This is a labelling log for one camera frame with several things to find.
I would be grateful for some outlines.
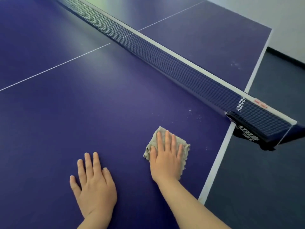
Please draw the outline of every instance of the forearm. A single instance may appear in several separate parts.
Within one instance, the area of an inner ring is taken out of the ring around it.
[[[194,198],[179,181],[166,180],[158,183],[158,186],[180,229],[229,228]]]
[[[77,229],[107,229],[111,217],[103,217],[102,212],[93,211],[90,213]]]

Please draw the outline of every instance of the hand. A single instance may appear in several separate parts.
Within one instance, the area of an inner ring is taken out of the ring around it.
[[[179,151],[177,153],[176,136],[173,134],[170,136],[169,131],[166,131],[165,133],[165,148],[163,147],[161,133],[157,132],[157,145],[158,155],[154,146],[150,148],[150,172],[153,180],[157,184],[169,179],[179,180],[181,173],[182,145],[179,146]]]
[[[99,219],[109,224],[117,201],[116,187],[109,170],[104,168],[102,171],[97,152],[93,153],[93,167],[88,153],[85,153],[86,171],[83,160],[78,160],[77,165],[81,189],[74,176],[70,176],[70,185],[83,217],[100,212]]]

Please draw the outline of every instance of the white center line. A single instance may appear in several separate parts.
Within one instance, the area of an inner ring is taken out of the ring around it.
[[[165,19],[168,19],[168,18],[170,18],[170,17],[172,17],[172,16],[174,16],[174,15],[176,15],[176,14],[180,14],[181,12],[186,11],[186,10],[188,10],[188,9],[194,7],[194,6],[197,6],[197,5],[199,5],[199,4],[203,3],[203,2],[205,2],[205,0],[199,2],[199,3],[195,4],[195,5],[192,5],[192,6],[190,6],[189,8],[186,8],[186,9],[184,9],[184,10],[181,10],[181,11],[178,12],[178,13],[175,13],[175,14],[173,14],[173,15],[170,15],[170,16],[168,16],[168,17],[165,18]],[[138,31],[144,30],[145,28],[150,27],[150,26],[152,26],[152,25],[154,25],[154,24],[156,24],[156,23],[153,23],[153,24],[151,24],[151,25],[149,25],[149,26],[146,26],[146,27],[144,27],[144,28],[142,28],[142,29],[140,29],[140,30],[138,30]]]
[[[3,90],[5,90],[5,89],[7,89],[7,88],[10,88],[10,87],[12,87],[12,86],[14,86],[14,85],[16,85],[16,84],[19,84],[19,83],[21,83],[21,82],[23,82],[23,81],[25,81],[25,80],[31,79],[31,78],[33,78],[33,77],[35,77],[35,76],[38,76],[38,75],[40,75],[40,74],[42,74],[42,73],[45,73],[45,72],[47,72],[47,71],[49,71],[49,70],[52,70],[52,69],[54,69],[54,68],[56,68],[56,67],[58,67],[58,66],[61,66],[61,65],[65,64],[65,63],[68,63],[68,62],[70,62],[70,61],[72,61],[72,60],[75,60],[75,59],[77,59],[77,58],[79,58],[79,57],[82,57],[82,56],[84,56],[84,55],[86,55],[86,54],[89,54],[89,53],[91,53],[91,52],[93,52],[93,51],[96,51],[96,50],[98,50],[98,49],[100,49],[100,48],[102,48],[102,47],[105,47],[105,46],[109,45],[109,44],[110,44],[110,43],[108,43],[108,44],[106,44],[106,45],[103,45],[103,46],[101,46],[101,47],[99,47],[99,48],[96,48],[96,49],[94,49],[94,50],[92,50],[92,51],[89,51],[89,52],[87,52],[87,53],[85,53],[85,54],[83,54],[83,55],[81,55],[81,56],[78,56],[78,57],[76,57],[76,58],[73,58],[73,59],[71,59],[71,60],[69,60],[69,61],[63,62],[62,64],[59,64],[59,65],[57,65],[57,66],[55,66],[55,67],[52,67],[52,68],[50,68],[50,69],[47,69],[47,70],[45,70],[45,71],[43,71],[43,72],[40,72],[40,73],[38,73],[38,74],[36,74],[36,75],[33,75],[33,76],[31,76],[31,77],[28,77],[27,79],[21,80],[21,81],[19,81],[18,83],[12,84],[12,85],[10,85],[10,86],[8,86],[8,87],[6,87],[6,88],[1,89],[0,92],[3,91]]]

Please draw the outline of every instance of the white wall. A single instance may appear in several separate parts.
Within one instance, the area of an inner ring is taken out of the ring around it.
[[[269,46],[305,63],[305,0],[208,0],[273,28]]]

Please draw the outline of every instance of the person's left hand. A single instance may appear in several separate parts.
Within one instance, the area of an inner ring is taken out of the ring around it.
[[[78,160],[78,176],[81,188],[70,176],[70,185],[75,195],[82,215],[86,218],[92,212],[98,212],[101,219],[110,223],[112,211],[117,201],[116,187],[107,168],[101,169],[97,152],[93,153],[93,166],[89,153],[85,153],[83,160]]]

